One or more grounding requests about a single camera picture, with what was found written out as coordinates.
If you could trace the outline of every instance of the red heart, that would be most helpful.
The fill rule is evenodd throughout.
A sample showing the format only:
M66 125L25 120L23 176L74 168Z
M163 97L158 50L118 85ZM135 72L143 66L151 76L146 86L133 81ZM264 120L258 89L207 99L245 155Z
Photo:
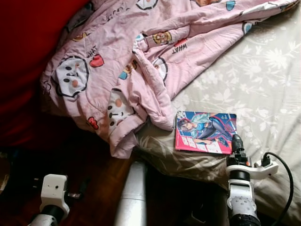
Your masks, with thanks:
M90 117L88 118L88 122L90 123L90 125L94 128L94 129L98 129L98 124L97 121L94 119L94 117Z
M101 55L96 54L93 59L90 61L91 67L100 67L104 64L103 58Z

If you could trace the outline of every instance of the cartoon print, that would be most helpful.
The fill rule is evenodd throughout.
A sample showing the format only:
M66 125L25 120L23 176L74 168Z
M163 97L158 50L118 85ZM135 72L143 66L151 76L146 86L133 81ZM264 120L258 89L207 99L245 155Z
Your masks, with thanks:
M92 2L88 2L69 20L65 26L68 32L71 32L74 28L84 24L89 17L94 13L94 6Z
M159 32L157 34L154 34L152 38L157 44L168 44L168 42L172 40L170 32Z
M231 11L234 9L236 2L235 1L227 1L226 2L226 9Z
M181 131L190 132L195 143L209 145L215 141L228 146L226 140L232 140L230 132L233 131L229 131L229 127L215 115L215 113L200 113L195 114L191 120L182 118L177 122L177 127ZM221 135L212 136L216 131L220 132Z
M138 34L137 37L135 38L136 41L141 41L144 39L143 34Z
M252 28L252 23L250 23L250 22L243 23L242 30L243 30L244 34L247 34L251 28Z
M298 1L288 4L288 5L285 5L285 6L280 6L281 12L285 12L285 11L293 8L297 4L298 4Z
M94 119L94 117L89 117L87 122L89 123L90 126L93 127L93 129L98 129L98 124L97 121Z
M158 59L156 59L152 64L158 70L163 82L165 82L168 72L168 67L165 60L161 57L158 57Z
M221 0L215 0L215 1L214 0L191 0L191 1L195 1L198 4L198 6L206 6L213 3L218 3Z
M136 6L142 10L152 9L156 6L158 0L138 0Z
M90 61L91 67L101 67L102 65L104 65L104 61L100 54L96 54Z
M185 43L187 39L181 39L176 44L174 44L173 54L178 53L187 48L187 44Z
M83 32L82 34L77 35L72 40L77 42L77 41L80 41L80 40L82 40L83 38L85 38L87 36L88 36L88 34L86 32Z
M120 89L113 88L108 104L109 134L128 116L134 114L134 109L128 104Z
M87 52L87 58L94 56L95 52L97 51L97 47L94 45L88 52Z
M42 85L43 95L44 94L50 94L51 85L48 83L48 81L44 81Z
M126 4L123 2L121 6L118 9L113 10L108 16L107 16L107 22L112 20L114 16L118 16L120 13L123 13L124 11L128 11L130 8L126 6Z
M211 0L195 0L195 2L199 6L206 6L206 5L209 5L211 3Z
M133 60L125 67L125 69L120 74L119 78L122 80L127 79L127 76L132 72L132 69L136 70L136 68L137 68L137 61Z
M87 63L79 56L62 60L51 80L56 85L56 93L63 97L75 97L87 87L89 70Z

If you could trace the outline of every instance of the red cushion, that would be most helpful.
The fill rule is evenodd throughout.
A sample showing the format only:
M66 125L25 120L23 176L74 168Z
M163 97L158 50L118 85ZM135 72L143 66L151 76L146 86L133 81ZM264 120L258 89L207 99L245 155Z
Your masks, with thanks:
M73 126L40 113L39 78L62 28L87 2L1 1L0 146L50 147Z

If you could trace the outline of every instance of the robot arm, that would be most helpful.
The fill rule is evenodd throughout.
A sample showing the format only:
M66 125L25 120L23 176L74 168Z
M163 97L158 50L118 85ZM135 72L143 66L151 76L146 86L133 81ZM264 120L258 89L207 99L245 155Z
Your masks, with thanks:
M232 137L233 154L227 157L226 172L229 175L229 197L227 200L230 226L260 226L256 214L253 184L251 179L264 179L277 173L278 164L270 161L262 166L261 161L253 168L244 153L239 135Z
M40 206L41 213L29 226L57 226L69 214L69 206L65 202L67 176L48 174L44 177Z

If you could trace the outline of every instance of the red book cover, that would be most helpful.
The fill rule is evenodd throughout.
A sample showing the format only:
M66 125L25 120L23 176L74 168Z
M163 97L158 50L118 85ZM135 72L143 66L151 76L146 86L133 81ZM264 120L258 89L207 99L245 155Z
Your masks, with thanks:
M175 148L179 151L231 154L232 136L236 133L235 114L179 111Z

